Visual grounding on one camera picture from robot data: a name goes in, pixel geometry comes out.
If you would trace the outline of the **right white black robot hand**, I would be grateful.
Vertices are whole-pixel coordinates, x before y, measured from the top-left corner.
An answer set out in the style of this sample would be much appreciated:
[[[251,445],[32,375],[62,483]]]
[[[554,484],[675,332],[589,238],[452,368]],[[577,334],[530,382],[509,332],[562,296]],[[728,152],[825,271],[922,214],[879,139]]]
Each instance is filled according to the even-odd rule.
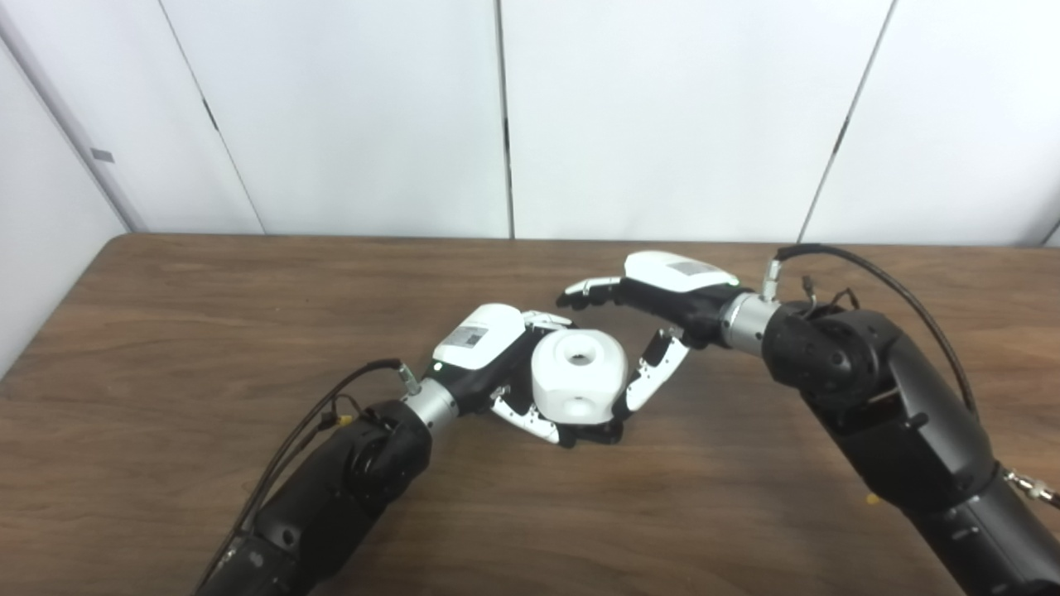
[[[585,310],[624,305],[667,322],[659,329],[612,406],[624,421],[677,372],[692,350],[723,344],[723,321],[738,298],[750,290],[737,276],[699,260],[670,252],[634,252],[622,276],[595,276],[556,296],[556,308]]]

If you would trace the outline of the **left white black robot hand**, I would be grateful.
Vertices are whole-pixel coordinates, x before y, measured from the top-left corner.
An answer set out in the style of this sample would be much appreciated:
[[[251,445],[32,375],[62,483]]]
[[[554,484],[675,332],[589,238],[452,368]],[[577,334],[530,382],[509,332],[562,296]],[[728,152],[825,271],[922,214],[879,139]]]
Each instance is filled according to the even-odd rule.
[[[455,416],[493,411],[549,444],[571,449],[578,441],[573,431],[548,420],[533,403],[531,360],[547,335],[575,327],[541,310],[484,303],[436,345],[422,378],[447,393]]]

